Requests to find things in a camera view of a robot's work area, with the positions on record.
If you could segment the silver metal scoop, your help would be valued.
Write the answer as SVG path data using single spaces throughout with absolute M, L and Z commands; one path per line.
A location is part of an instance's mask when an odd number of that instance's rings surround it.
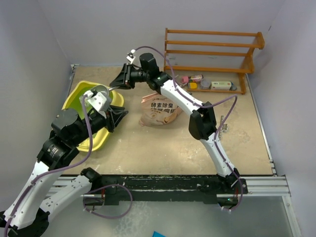
M 97 85 L 90 90 L 86 91 L 79 100 L 83 99 L 85 106 L 93 107 L 97 112 L 105 112 L 112 102 L 110 93 L 117 89 L 116 87 L 106 87 L 103 85 Z

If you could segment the pink cat litter bag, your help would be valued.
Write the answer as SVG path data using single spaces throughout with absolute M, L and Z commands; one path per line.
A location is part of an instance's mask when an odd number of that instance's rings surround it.
M 169 124 L 182 113 L 182 109 L 175 102 L 158 93 L 142 97 L 141 108 L 141 126 Z

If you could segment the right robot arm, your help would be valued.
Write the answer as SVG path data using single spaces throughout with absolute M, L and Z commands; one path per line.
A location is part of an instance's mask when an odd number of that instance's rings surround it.
M 220 189 L 225 193 L 231 193 L 237 188 L 240 175 L 218 138 L 219 128 L 213 104 L 202 103 L 180 88 L 170 75 L 159 69 L 151 53 L 140 55 L 141 67 L 138 69 L 132 65 L 134 58 L 133 53 L 128 54 L 128 63 L 124 64 L 119 75 L 110 83 L 110 87 L 133 89 L 137 82 L 146 82 L 151 90 L 176 103 L 189 116 L 189 133 L 201 141 L 208 151 L 220 180 Z

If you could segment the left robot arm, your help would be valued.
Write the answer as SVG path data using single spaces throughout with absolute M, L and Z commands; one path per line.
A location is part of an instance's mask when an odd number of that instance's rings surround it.
M 0 225 L 6 237 L 40 237 L 50 221 L 78 196 L 101 190 L 102 176 L 92 168 L 81 171 L 72 183 L 51 197 L 47 193 L 79 154 L 78 145 L 106 128 L 117 127 L 128 111 L 110 106 L 105 115 L 95 109 L 84 111 L 84 119 L 73 108 L 63 109 L 51 124 L 52 130 L 40 150 L 34 169 L 18 198 L 6 211 L 0 213 Z

